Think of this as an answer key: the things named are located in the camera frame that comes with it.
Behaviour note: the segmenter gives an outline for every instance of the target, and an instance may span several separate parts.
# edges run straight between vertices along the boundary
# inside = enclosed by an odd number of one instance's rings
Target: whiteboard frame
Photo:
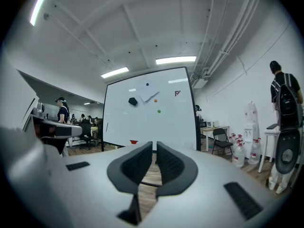
[[[195,135],[196,135],[196,150],[200,151],[201,150],[201,147],[200,147],[200,142],[201,142],[200,141],[200,131],[198,131],[199,128],[198,128],[198,121],[197,121],[196,110],[195,110],[194,96],[193,96],[193,91],[192,91],[192,87],[191,87],[191,83],[190,83],[190,77],[189,77],[188,69],[187,69],[186,66],[173,67],[173,68],[167,68],[167,69],[152,71],[152,72],[148,72],[148,73],[145,73],[145,74],[139,74],[139,75],[136,75],[136,76],[125,78],[125,79],[116,81],[114,83],[108,84],[106,86],[105,96],[104,96],[105,99],[104,99],[103,119],[104,119],[104,114],[105,114],[105,100],[106,100],[106,93],[108,91],[108,86],[116,84],[116,83],[119,83],[121,81],[130,79],[130,78],[140,77],[140,76],[147,75],[147,74],[153,74],[153,73],[157,73],[157,72],[161,72],[161,71],[173,70],[173,69],[178,69],[178,68],[184,68],[186,70],[186,74],[187,74],[187,78],[188,78],[188,83],[189,83],[189,88],[190,88],[190,93],[191,93],[191,98],[192,98],[192,105],[193,105],[193,114],[194,114],[194,122],[195,122]],[[104,132],[104,123],[105,122],[103,121],[103,124],[102,124],[102,127],[101,127],[101,132],[102,133]],[[104,149],[104,147],[105,147],[104,143],[108,143],[108,144],[115,145],[115,146],[118,146],[118,147],[125,147],[125,146],[118,145],[118,144],[115,144],[115,143],[105,142],[104,141],[104,135],[102,135],[102,139],[101,139],[101,148],[102,149]]]

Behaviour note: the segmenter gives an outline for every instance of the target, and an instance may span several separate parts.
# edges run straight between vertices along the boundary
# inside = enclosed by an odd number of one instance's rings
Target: ceiling light
[[[195,62],[196,56],[191,57],[168,57],[156,59],[156,64],[165,64],[165,63],[182,63],[182,62]]]
[[[110,72],[110,73],[103,74],[103,75],[101,75],[101,77],[103,77],[103,78],[108,78],[108,77],[111,77],[111,76],[113,76],[113,75],[121,74],[121,73],[128,72],[128,71],[129,71],[129,70],[128,70],[127,67],[123,67],[123,68],[121,68],[121,69],[114,70],[114,71],[112,71],[112,72]]]
[[[181,78],[181,79],[171,80],[171,81],[168,81],[168,83],[173,84],[173,83],[184,82],[184,81],[188,81],[188,78]]]
[[[37,0],[36,2],[36,5],[34,7],[34,10],[33,10],[33,13],[32,13],[32,17],[30,18],[30,23],[35,26],[35,23],[36,23],[36,18],[37,18],[37,15],[39,13],[39,10],[40,10],[40,7],[43,3],[43,0]]]

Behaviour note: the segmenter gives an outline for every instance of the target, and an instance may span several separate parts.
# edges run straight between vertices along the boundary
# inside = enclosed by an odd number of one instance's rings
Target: wooden floor
[[[201,143],[202,143],[202,152],[211,154],[212,153],[212,149],[209,149],[208,152],[206,152],[206,139],[201,139]],[[213,145],[213,140],[209,139],[209,145]],[[115,149],[114,146],[112,145],[106,145],[104,147],[105,151],[109,151],[109,150],[113,150]],[[79,147],[76,148],[72,148],[72,149],[68,149],[69,155],[81,155],[81,154],[89,154],[89,153],[97,153],[97,152],[101,152],[101,147],[93,147],[90,150],[87,147],[82,147],[82,149],[80,149]],[[231,162],[232,161],[232,156],[231,155],[223,155],[221,156],[221,158],[226,159],[227,161]],[[156,161],[156,154],[153,154],[152,156],[152,164],[147,172],[147,174],[151,174],[151,175],[146,175],[143,179],[144,182],[148,182],[148,183],[153,183],[153,184],[158,184],[161,185],[162,184],[162,176],[161,173],[158,173],[160,171],[159,167],[157,164],[155,164]],[[246,172],[249,176],[251,176],[253,179],[257,180],[259,183],[261,183],[261,185],[266,186],[268,184],[267,180],[268,177],[270,175],[271,172],[271,168],[274,165],[274,163],[269,163],[268,160],[264,161],[263,164],[263,168],[261,173],[258,173],[258,165],[257,166],[252,166],[249,165],[247,163],[247,160],[245,161],[244,166],[242,167],[242,170],[244,172]],[[290,179],[290,182],[292,182],[293,178],[295,176],[295,171]],[[290,189],[286,189],[284,192],[282,192],[280,195],[277,195],[275,193],[277,185],[274,189],[274,191],[272,191],[274,197],[280,197],[282,195],[285,195],[286,193],[288,193],[290,191]],[[147,214],[150,212],[150,210],[153,208],[153,206],[156,204],[156,198],[155,198],[155,192],[156,192],[156,187],[151,187],[151,186],[147,186],[147,185],[143,185],[140,184],[139,185],[139,204],[140,204],[140,210],[141,210],[141,215],[142,215],[142,219],[144,219]]]

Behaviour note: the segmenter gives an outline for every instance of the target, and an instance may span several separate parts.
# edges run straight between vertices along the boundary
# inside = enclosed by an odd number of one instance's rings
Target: black t-shirt
[[[297,93],[300,90],[300,86],[296,78],[292,74],[286,74],[286,77],[290,77],[291,87]],[[270,86],[272,103],[276,102],[277,94],[279,94],[280,87],[283,84],[285,84],[284,73],[283,72],[277,73],[275,79],[272,81]]]
[[[59,112],[57,114],[57,117],[58,117],[58,121],[60,120],[60,115],[63,114],[65,116],[65,123],[67,123],[67,119],[68,119],[68,111],[65,107],[61,107],[59,109]]]

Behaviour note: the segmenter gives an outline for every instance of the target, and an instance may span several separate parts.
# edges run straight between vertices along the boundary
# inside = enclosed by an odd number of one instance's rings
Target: whiteboard
[[[149,82],[147,88],[152,86],[159,91],[146,102],[140,96],[139,86],[142,83],[146,86],[145,82]],[[131,97],[137,100],[137,106],[128,102]],[[130,145],[131,140],[152,141],[153,150],[156,142],[162,141],[187,148],[193,146],[196,150],[195,116],[186,67],[128,78],[107,86],[103,141],[120,146]]]

